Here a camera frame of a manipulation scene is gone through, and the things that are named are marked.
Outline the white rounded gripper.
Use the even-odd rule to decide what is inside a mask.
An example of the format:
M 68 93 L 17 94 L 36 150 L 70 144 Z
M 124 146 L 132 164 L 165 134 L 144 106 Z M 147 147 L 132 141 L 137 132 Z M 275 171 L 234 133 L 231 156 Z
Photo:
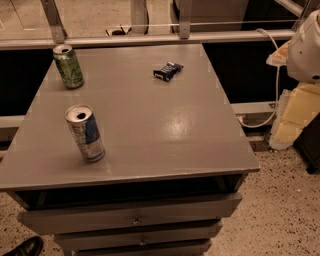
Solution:
M 270 54 L 266 63 L 287 65 L 288 75 L 299 81 L 280 96 L 269 145 L 275 150 L 290 147 L 320 113 L 320 10 L 313 11 L 287 41 Z

